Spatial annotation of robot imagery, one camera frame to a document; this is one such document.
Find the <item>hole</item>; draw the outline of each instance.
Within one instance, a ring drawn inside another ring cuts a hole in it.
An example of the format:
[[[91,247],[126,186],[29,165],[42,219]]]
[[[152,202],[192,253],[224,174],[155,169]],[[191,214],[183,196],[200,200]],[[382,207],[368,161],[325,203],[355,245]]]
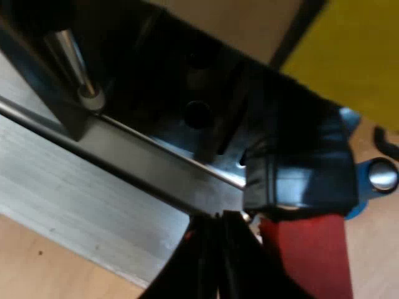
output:
[[[244,151],[243,155],[241,156],[241,159],[238,161],[238,166],[241,168],[244,168],[246,166],[246,153],[247,150]]]
[[[213,126],[213,115],[209,105],[202,101],[189,102],[185,108],[185,123],[197,130]]]

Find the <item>wooden surface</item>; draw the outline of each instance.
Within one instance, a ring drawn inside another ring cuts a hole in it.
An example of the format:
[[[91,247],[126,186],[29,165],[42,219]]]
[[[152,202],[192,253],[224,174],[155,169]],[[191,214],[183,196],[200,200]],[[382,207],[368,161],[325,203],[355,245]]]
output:
[[[0,216],[1,298],[127,299],[142,288]]]
[[[372,146],[374,123],[364,120],[351,139],[356,162],[382,156]],[[399,145],[399,135],[388,135]],[[399,297],[399,190],[369,201],[356,218],[346,221],[347,246],[355,298]]]
[[[303,0],[147,0],[265,64]]]

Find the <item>red strap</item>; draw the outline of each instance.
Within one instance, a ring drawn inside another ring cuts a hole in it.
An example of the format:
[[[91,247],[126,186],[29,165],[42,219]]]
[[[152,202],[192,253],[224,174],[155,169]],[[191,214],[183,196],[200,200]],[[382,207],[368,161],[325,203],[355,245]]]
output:
[[[276,245],[288,275],[312,296],[352,298],[343,217],[279,223],[263,219],[259,229],[263,239]]]

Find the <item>blue plastic part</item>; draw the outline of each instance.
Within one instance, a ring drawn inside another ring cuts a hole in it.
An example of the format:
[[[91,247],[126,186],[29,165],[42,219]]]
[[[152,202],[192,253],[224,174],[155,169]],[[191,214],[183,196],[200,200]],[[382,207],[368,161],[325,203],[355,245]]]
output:
[[[349,214],[345,217],[345,220],[350,220],[358,216],[367,207],[368,201],[362,201],[360,204],[355,206]]]

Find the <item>yellow object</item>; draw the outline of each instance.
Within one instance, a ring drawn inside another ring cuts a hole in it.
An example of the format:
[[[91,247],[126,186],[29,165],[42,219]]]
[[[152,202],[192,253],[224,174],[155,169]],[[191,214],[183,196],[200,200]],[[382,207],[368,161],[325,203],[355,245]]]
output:
[[[399,1],[327,3],[282,71],[319,95],[399,130]]]

